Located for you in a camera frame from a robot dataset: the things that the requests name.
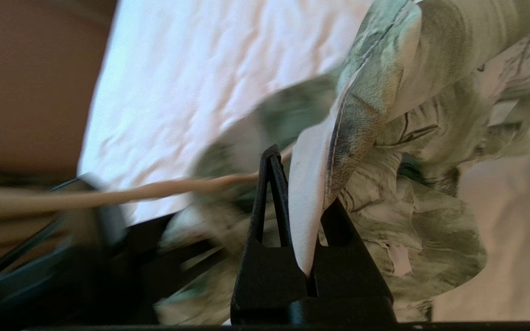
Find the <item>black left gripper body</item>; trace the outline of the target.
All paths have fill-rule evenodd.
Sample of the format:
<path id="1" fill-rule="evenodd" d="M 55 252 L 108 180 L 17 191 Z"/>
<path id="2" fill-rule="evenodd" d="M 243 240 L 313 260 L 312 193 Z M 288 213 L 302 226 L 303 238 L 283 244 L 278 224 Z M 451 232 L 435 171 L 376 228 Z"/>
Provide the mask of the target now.
<path id="1" fill-rule="evenodd" d="M 134 284 L 142 291 L 135 322 L 159 322 L 156 303 L 226 258 L 225 251 L 207 239 L 160 252 L 162 234 L 174 216 L 168 214 L 126 227 L 125 244 L 134 268 Z"/>

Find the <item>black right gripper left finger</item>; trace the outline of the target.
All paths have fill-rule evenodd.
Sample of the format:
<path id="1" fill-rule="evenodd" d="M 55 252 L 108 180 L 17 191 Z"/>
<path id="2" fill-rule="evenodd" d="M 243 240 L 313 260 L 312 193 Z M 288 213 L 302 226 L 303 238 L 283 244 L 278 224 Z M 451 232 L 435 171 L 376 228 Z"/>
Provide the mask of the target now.
<path id="1" fill-rule="evenodd" d="M 279 247 L 263 244 L 267 193 L 271 191 Z M 290 233 L 288 179 L 277 145 L 261 156 L 248 238 L 230 303 L 232 323 L 290 323 L 292 303 L 307 295 Z"/>

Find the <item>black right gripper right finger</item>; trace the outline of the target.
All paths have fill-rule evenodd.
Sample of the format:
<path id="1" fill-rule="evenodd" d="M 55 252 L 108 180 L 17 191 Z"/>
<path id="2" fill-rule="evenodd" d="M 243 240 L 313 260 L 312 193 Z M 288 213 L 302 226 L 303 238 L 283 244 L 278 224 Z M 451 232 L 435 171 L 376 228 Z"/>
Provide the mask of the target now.
<path id="1" fill-rule="evenodd" d="M 393 296 L 340 199 L 323 212 L 316 240 L 313 279 L 325 299 Z"/>

